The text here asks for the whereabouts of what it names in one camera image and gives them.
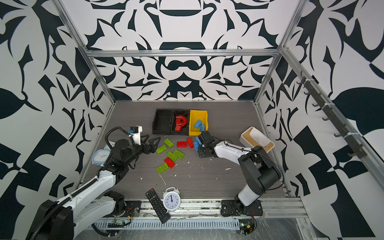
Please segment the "blue lego long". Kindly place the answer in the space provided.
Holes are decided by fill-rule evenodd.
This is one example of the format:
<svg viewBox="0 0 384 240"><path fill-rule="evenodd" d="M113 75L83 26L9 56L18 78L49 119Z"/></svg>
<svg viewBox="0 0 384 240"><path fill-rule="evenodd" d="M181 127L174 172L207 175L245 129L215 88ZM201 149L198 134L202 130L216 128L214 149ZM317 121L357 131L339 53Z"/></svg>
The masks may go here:
<svg viewBox="0 0 384 240"><path fill-rule="evenodd" d="M193 145L194 145L194 148L195 148L195 150L196 150L196 152L198 152L199 151L199 143L198 142L193 142Z"/></svg>

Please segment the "red arch lego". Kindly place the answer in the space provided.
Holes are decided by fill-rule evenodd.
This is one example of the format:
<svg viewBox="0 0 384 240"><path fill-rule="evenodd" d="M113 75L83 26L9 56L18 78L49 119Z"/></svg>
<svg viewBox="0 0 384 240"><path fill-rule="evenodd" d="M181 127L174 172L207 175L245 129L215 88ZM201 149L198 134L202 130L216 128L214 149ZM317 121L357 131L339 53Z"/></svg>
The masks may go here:
<svg viewBox="0 0 384 240"><path fill-rule="evenodd" d="M175 131L186 131L188 128L188 120L185 116L176 116Z"/></svg>

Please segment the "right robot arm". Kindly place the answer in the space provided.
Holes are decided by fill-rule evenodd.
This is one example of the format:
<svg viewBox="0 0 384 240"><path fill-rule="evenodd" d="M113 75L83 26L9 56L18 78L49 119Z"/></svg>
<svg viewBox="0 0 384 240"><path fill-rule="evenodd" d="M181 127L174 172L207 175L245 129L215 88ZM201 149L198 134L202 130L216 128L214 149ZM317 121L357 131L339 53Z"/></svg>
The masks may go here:
<svg viewBox="0 0 384 240"><path fill-rule="evenodd" d="M246 185L237 194L235 201L241 207L253 204L283 177L280 167L260 146L240 147L213 137L208 131L202 132L196 140L200 158L221 158L240 166Z"/></svg>

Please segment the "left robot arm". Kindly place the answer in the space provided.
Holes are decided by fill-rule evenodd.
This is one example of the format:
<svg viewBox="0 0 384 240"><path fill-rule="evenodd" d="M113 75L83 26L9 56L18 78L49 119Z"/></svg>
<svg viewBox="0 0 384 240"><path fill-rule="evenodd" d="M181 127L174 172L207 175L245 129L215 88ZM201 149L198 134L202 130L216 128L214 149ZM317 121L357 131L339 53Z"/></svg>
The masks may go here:
<svg viewBox="0 0 384 240"><path fill-rule="evenodd" d="M140 140L140 145L133 139L118 140L114 146L97 151L94 158L102 163L98 174L72 193L42 203L26 238L73 240L100 218L123 215L125 197L111 188L135 168L140 155L155 153L161 139L145 135Z"/></svg>

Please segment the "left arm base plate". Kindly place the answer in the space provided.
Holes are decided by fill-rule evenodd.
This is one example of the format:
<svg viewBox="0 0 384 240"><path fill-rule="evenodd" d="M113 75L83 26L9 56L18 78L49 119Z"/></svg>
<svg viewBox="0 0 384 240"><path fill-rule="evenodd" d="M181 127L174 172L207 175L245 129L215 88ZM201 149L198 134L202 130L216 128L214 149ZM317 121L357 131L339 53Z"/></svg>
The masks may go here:
<svg viewBox="0 0 384 240"><path fill-rule="evenodd" d="M141 212L141 201L125 201L124 206L118 213L113 213L115 218L120 217L135 217Z"/></svg>

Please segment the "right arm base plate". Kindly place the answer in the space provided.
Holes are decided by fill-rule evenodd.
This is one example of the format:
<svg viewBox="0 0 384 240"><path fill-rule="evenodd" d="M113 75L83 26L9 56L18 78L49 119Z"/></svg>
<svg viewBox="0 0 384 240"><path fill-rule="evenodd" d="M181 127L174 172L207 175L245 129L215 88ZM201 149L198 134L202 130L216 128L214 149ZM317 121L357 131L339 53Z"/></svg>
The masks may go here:
<svg viewBox="0 0 384 240"><path fill-rule="evenodd" d="M223 217L231 216L262 216L264 214L261 202L254 201L249 206L244 206L240 201L236 200L222 200L221 201L221 215Z"/></svg>

